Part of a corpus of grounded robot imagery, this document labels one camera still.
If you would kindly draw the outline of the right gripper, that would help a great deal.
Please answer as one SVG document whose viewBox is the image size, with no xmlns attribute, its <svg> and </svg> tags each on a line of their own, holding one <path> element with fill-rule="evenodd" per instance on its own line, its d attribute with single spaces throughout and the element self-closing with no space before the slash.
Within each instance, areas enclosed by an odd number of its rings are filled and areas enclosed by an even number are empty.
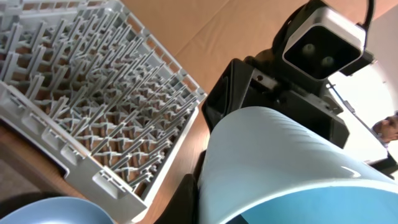
<svg viewBox="0 0 398 224">
<path fill-rule="evenodd" d="M 276 110 L 344 147 L 349 131 L 333 111 L 326 93 L 326 80 L 315 80 L 283 63 L 271 49 L 230 61 L 201 111 L 210 131 L 228 114 L 245 107 Z"/>
</svg>

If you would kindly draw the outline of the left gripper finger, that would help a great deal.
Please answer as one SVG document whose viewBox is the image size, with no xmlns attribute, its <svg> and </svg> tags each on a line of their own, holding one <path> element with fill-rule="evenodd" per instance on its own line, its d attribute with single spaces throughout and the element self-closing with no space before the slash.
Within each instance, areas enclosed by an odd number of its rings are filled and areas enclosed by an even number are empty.
<svg viewBox="0 0 398 224">
<path fill-rule="evenodd" d="M 196 224 L 198 186 L 193 174 L 184 175 L 170 202 L 155 224 Z"/>
</svg>

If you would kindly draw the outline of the light blue plastic cup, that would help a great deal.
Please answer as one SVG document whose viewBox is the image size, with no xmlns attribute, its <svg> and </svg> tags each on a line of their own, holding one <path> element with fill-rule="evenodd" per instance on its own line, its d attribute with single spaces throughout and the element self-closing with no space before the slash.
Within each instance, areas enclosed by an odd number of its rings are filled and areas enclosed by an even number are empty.
<svg viewBox="0 0 398 224">
<path fill-rule="evenodd" d="M 200 223 L 397 222 L 396 181 L 270 108 L 214 127 L 199 188 Z"/>
</svg>

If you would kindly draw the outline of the dark blue plate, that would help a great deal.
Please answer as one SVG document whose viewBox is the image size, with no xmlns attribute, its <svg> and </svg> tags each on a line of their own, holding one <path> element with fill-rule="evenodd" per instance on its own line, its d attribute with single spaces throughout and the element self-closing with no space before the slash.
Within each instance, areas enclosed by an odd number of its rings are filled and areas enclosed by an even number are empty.
<svg viewBox="0 0 398 224">
<path fill-rule="evenodd" d="M 113 224 L 97 204 L 76 197 L 53 197 L 25 205 L 5 217 L 1 224 Z"/>
</svg>

